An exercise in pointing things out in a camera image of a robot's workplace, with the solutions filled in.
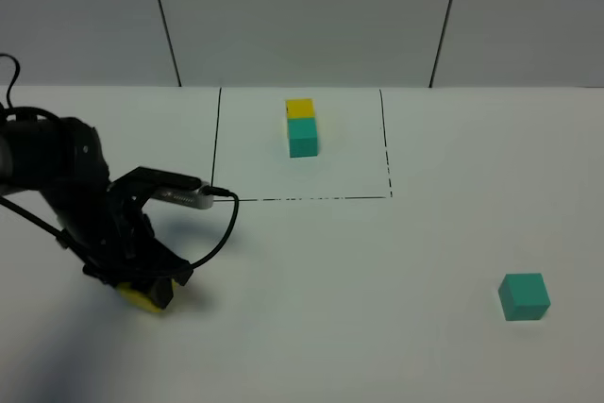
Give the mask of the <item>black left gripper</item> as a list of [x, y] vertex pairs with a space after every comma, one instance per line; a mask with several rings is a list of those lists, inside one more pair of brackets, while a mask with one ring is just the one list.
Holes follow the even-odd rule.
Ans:
[[105, 186], [63, 188], [60, 222], [92, 262], [83, 274], [111, 288], [134, 279], [151, 308], [167, 308], [174, 285], [184, 287], [193, 269], [156, 238], [143, 206], [159, 188], [202, 187], [196, 176], [138, 167]]

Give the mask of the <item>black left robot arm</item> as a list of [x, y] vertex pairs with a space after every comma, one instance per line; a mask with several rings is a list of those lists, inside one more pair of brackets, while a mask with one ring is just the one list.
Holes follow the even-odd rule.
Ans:
[[83, 272], [153, 312], [165, 310], [193, 266], [155, 236], [151, 198], [197, 207], [195, 176], [137, 167], [109, 177], [95, 128], [36, 108], [1, 116], [3, 193], [34, 191], [56, 214], [47, 230], [83, 262]]

